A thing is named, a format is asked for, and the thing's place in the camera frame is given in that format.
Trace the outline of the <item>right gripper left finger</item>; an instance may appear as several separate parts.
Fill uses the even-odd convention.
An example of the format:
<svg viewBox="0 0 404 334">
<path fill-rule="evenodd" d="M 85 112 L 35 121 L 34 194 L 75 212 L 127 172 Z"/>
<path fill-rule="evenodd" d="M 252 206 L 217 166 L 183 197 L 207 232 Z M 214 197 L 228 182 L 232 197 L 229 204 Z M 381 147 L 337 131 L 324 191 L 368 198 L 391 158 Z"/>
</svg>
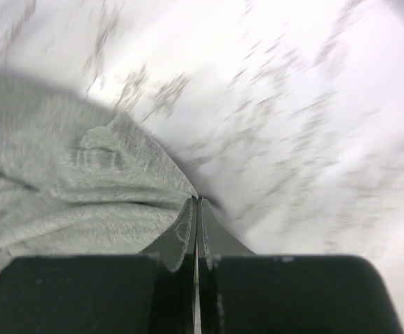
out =
<svg viewBox="0 0 404 334">
<path fill-rule="evenodd" d="M 196 201 L 135 255 L 20 257 L 0 273 L 0 334 L 193 333 Z"/>
</svg>

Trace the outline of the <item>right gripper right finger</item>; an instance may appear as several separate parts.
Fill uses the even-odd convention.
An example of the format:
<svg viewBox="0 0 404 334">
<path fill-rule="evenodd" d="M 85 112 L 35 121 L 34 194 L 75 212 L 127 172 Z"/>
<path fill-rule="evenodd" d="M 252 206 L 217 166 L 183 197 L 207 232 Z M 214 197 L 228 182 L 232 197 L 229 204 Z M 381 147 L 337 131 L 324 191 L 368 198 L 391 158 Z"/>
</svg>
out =
<svg viewBox="0 0 404 334">
<path fill-rule="evenodd" d="M 402 333 L 375 267 L 354 255 L 257 255 L 197 202 L 203 333 Z"/>
</svg>

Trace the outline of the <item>grey t shirt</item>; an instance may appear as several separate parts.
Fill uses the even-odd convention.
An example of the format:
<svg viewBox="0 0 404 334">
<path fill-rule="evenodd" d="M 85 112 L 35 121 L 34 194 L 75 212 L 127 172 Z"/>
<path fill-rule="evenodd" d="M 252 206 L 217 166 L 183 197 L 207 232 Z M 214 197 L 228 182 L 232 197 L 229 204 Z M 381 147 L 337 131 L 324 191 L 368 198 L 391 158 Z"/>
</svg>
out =
<svg viewBox="0 0 404 334">
<path fill-rule="evenodd" d="M 126 113 L 0 70 L 0 271 L 24 255 L 137 253 L 195 195 Z"/>
</svg>

